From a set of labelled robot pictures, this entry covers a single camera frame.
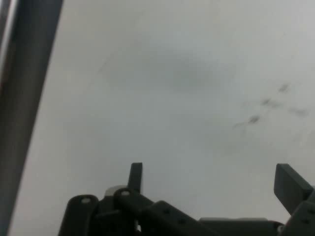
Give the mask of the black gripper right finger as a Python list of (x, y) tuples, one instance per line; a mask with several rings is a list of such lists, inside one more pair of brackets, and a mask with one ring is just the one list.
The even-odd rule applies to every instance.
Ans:
[(274, 194), (290, 214), (281, 236), (315, 234), (315, 188), (290, 165), (277, 164)]

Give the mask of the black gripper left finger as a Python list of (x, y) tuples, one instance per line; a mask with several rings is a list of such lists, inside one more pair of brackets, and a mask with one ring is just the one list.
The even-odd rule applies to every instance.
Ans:
[(210, 236), (211, 230), (165, 201), (140, 193), (142, 163), (132, 163), (126, 187), (99, 200), (79, 195), (69, 200), (61, 236)]

